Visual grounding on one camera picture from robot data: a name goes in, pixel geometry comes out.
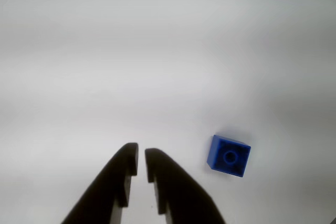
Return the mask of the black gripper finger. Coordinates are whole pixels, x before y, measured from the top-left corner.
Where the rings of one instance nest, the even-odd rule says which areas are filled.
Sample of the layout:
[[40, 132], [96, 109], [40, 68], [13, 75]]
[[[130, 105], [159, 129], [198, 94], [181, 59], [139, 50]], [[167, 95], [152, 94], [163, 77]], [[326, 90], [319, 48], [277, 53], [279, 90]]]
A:
[[166, 153], [147, 148], [145, 161], [158, 214], [167, 223], [225, 223], [209, 194]]
[[92, 181], [63, 223], [121, 223], [138, 170], [137, 143], [123, 145]]

